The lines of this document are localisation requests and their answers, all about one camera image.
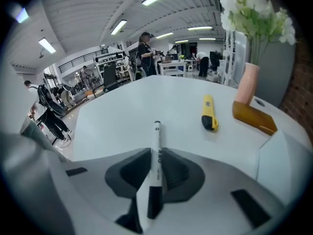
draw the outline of brick wall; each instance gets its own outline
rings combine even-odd
[[[291,80],[279,108],[304,127],[313,143],[313,58],[304,38],[297,39]]]

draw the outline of window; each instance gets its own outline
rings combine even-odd
[[[49,67],[45,68],[45,69],[44,69],[44,73],[45,73],[45,74],[49,74],[49,75],[54,75],[54,76],[55,76],[55,74],[54,74],[54,69],[53,69],[53,66],[52,66],[52,65],[50,65]]]
[[[57,87],[53,78],[48,78],[47,82],[48,82],[50,88]]]

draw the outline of black shirt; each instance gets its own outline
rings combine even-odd
[[[61,93],[64,91],[63,87],[61,87],[60,89],[58,89],[58,94],[61,95]]]
[[[141,57],[142,54],[144,53],[150,53],[151,52],[151,48],[148,44],[144,44],[144,43],[140,43],[138,46],[138,55],[139,58],[141,59],[141,62],[145,63],[145,64],[153,64],[153,57],[152,55],[150,57]]]

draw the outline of black pants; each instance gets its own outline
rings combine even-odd
[[[209,68],[209,58],[208,57],[204,57],[200,61],[199,76],[206,77],[208,68]]]
[[[155,64],[153,61],[151,61],[150,63],[143,63],[141,62],[142,68],[146,73],[146,76],[152,76],[152,75],[156,75],[156,68],[155,68]]]
[[[49,130],[51,130],[52,133],[57,138],[61,140],[64,139],[62,131],[68,131],[68,127],[64,124],[62,120],[56,117],[49,109],[47,109],[38,120],[41,120],[41,122],[44,123],[46,127],[48,127]]]

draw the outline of flower arrangement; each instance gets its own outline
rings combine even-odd
[[[273,39],[293,45],[295,43],[292,20],[287,11],[280,8],[274,12],[270,0],[220,0],[224,9],[221,14],[222,26],[225,30],[243,32],[250,44],[250,62],[258,65],[266,48]],[[267,41],[261,52],[261,42]]]

